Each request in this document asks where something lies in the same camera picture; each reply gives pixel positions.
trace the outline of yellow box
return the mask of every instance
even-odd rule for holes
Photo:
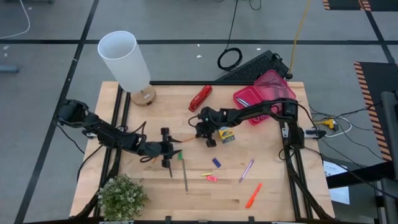
[[[220,138],[223,143],[235,140],[235,135],[232,128],[222,127],[218,130],[218,133],[220,134]]]

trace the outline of lamp base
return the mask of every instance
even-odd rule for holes
[[[149,106],[155,101],[156,92],[152,85],[148,85],[137,93],[131,93],[130,97],[137,106]]]

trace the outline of pink container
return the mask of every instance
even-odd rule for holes
[[[290,89],[287,82],[278,75],[275,70],[269,70],[258,78],[253,86],[247,86],[242,90],[237,91],[233,95],[233,100],[239,109],[244,106],[239,103],[236,98],[240,98],[250,105],[258,104],[264,100],[274,100],[278,98],[296,99],[296,95]],[[280,110],[280,105],[273,107],[272,112],[277,113]],[[252,125],[257,125],[261,121],[267,119],[269,116],[259,116],[252,118],[249,122]]]

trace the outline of white lamp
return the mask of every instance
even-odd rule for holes
[[[123,90],[131,93],[135,104],[147,106],[155,100],[147,65],[131,33],[116,31],[104,36],[98,44],[98,53]]]

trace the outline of wooden table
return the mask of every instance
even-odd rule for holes
[[[303,83],[291,82],[289,85],[297,95],[298,102],[309,110]],[[109,123],[117,87],[116,82],[104,82],[95,109],[95,113]],[[134,130],[143,121],[147,121],[145,134],[148,141],[161,141],[160,129],[162,127],[169,127],[175,139],[183,140],[192,137],[195,129],[188,125],[188,118],[197,113],[194,114],[187,108],[190,100],[202,88],[202,86],[191,85],[155,86],[157,93],[155,103],[144,108],[134,103],[130,104],[130,115],[127,120],[129,129]],[[243,86],[213,86],[213,93],[201,107],[210,106],[215,110],[235,108],[232,95],[242,88]],[[299,125],[303,128],[312,127],[301,108]],[[182,163],[178,161],[178,156],[171,160],[174,176],[174,179],[171,179],[169,170],[161,167],[161,159],[154,164],[152,162],[140,163],[139,156],[123,151],[119,173],[126,173],[136,180],[143,179],[142,184],[151,200],[146,205],[143,216],[138,219],[164,220],[165,216],[171,216],[172,220],[247,221],[248,216],[254,216],[256,221],[294,221],[285,162],[278,158],[278,152],[282,149],[279,123],[271,118],[257,126],[244,121],[233,129],[236,140],[222,144],[215,135],[218,143],[215,148],[206,147],[205,139],[194,139],[175,145],[175,149],[183,150],[188,195],[185,194]],[[318,150],[315,140],[306,139],[305,145]],[[97,139],[88,140],[85,157],[97,147]],[[77,214],[96,192],[104,152],[105,150],[102,149],[82,169],[71,215]],[[211,161],[213,158],[220,161],[219,169]],[[243,182],[239,184],[238,180],[251,159],[255,162]],[[334,216],[320,156],[314,152],[302,150],[302,160],[309,191],[325,211]],[[214,183],[206,180],[201,176],[205,172],[211,172],[218,181]],[[260,182],[262,182],[261,191],[252,207],[245,209],[247,201]],[[305,217],[302,194],[299,189],[298,200],[301,216]]]

